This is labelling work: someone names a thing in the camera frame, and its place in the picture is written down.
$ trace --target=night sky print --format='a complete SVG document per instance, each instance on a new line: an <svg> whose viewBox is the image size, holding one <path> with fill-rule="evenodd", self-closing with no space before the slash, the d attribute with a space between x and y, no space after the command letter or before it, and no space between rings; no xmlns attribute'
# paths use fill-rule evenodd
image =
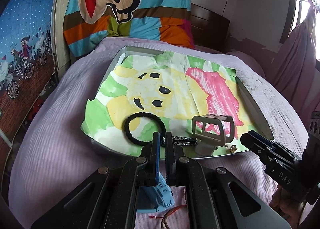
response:
<svg viewBox="0 0 320 229"><path fill-rule="evenodd" d="M52 4L53 0L10 0L0 16L0 62L4 61L5 55L5 61L13 61L9 49L13 43L20 51L22 38L30 35L28 45L33 47L42 32L46 36L51 24Z"/></svg>

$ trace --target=blue plastic object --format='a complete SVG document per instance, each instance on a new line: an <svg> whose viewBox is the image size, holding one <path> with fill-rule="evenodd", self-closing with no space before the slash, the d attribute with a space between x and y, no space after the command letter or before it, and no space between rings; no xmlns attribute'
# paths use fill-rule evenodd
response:
<svg viewBox="0 0 320 229"><path fill-rule="evenodd" d="M163 212L174 206L174 199L170 187L164 177L159 173L159 184L154 187L141 187L141 195L145 194L148 200L139 196L138 213Z"/></svg>

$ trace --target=striped bedspread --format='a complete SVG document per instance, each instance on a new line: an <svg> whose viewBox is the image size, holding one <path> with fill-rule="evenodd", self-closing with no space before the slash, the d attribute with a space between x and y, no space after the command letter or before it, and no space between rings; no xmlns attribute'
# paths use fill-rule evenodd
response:
<svg viewBox="0 0 320 229"><path fill-rule="evenodd" d="M75 57L105 37L165 41L193 48L190 0L69 0L63 33Z"/></svg>

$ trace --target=brown stripe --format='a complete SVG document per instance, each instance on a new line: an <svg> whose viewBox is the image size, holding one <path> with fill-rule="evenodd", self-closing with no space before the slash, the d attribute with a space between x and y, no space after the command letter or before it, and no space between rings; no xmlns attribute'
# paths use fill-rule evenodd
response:
<svg viewBox="0 0 320 229"><path fill-rule="evenodd" d="M185 8L170 8L170 7L155 7L155 8L143 8L137 9L133 13L133 18L144 18L144 17L171 17L178 19L190 20L190 11ZM115 17L111 7L107 7L103 16ZM79 11L64 16L63 30L68 30L79 24L84 23L84 20Z"/></svg>

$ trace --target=wooden headboard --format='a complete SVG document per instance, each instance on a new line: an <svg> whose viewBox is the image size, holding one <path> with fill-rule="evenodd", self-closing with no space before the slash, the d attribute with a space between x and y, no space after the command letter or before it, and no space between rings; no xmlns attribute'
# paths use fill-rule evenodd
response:
<svg viewBox="0 0 320 229"><path fill-rule="evenodd" d="M230 20L191 4L191 31L195 45L222 51Z"/></svg>

